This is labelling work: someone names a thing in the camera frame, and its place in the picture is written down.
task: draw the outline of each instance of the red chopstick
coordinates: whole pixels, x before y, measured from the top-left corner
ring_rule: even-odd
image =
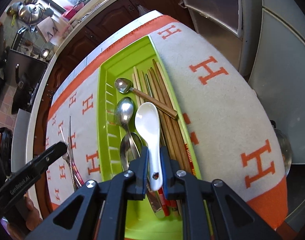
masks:
[[[162,209],[164,211],[165,217],[168,217],[170,215],[170,213],[169,213],[169,209],[166,205],[166,199],[165,199],[165,195],[164,195],[162,188],[158,189],[158,195],[159,195],[160,202],[162,204]]]

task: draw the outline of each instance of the kitchen counter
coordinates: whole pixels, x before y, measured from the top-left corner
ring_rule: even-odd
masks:
[[[33,143],[34,143],[34,136],[35,136],[35,127],[36,127],[36,120],[37,120],[37,114],[39,110],[39,105],[42,100],[43,92],[47,86],[47,81],[49,78],[49,75],[54,67],[54,64],[56,60],[58,59],[58,56],[63,51],[63,49],[67,46],[67,44],[71,41],[71,39],[87,24],[91,19],[93,19],[97,14],[99,14],[102,10],[107,8],[109,5],[114,3],[117,0],[105,0],[103,3],[101,3],[96,9],[94,9],[87,17],[85,17],[80,23],[78,23],[75,28],[70,32],[70,34],[66,37],[66,39],[63,41],[63,43],[58,47],[57,51],[55,52],[54,56],[50,60],[46,72],[41,80],[41,83],[39,85],[39,89],[36,93],[35,102],[32,107],[29,125],[28,125],[28,132],[27,132],[27,140],[26,140],[26,154],[25,154],[25,162],[29,162],[33,158]],[[98,54],[100,54],[103,50],[105,50],[109,45],[126,35],[127,33],[131,32],[135,28],[141,26],[142,24],[160,16],[161,14],[157,11],[152,11],[147,14],[145,14],[142,17],[139,17],[138,19],[134,20],[133,22],[129,23],[119,31],[117,31],[115,34],[113,34],[111,37],[109,37],[107,40],[105,40],[102,44],[100,44],[92,53],[89,54],[87,57],[88,60],[83,60],[76,69],[79,69],[79,71],[82,70],[82,67],[85,67],[86,65],[83,65],[83,62],[88,61],[91,62]],[[35,186],[31,187],[28,191],[29,197],[33,200],[35,206],[38,208],[38,200],[37,200],[37,194],[35,190]]]

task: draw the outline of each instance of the wooden handle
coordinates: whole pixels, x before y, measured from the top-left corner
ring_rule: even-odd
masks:
[[[160,101],[156,100],[155,98],[152,98],[151,96],[139,91],[136,88],[130,89],[133,93],[140,96],[141,98],[146,99],[146,101],[153,103],[158,109],[169,115],[173,119],[177,119],[178,115],[177,112],[174,109],[169,108],[165,104],[161,103]]]

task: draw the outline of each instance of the human hand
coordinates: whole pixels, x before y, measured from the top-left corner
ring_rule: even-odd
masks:
[[[26,207],[29,210],[28,217],[26,220],[26,227],[33,231],[41,222],[42,219],[39,216],[39,211],[35,206],[33,205],[33,202],[30,198],[25,197],[25,203]],[[7,225],[8,232],[12,239],[14,240],[23,240],[24,237],[21,235],[21,233],[17,230],[17,228],[11,224]]]

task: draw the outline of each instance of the plastic bag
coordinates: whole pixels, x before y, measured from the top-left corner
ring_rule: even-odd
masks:
[[[137,7],[138,11],[139,11],[139,15],[143,16],[144,14],[150,12],[150,10],[146,9],[145,7],[138,5]]]

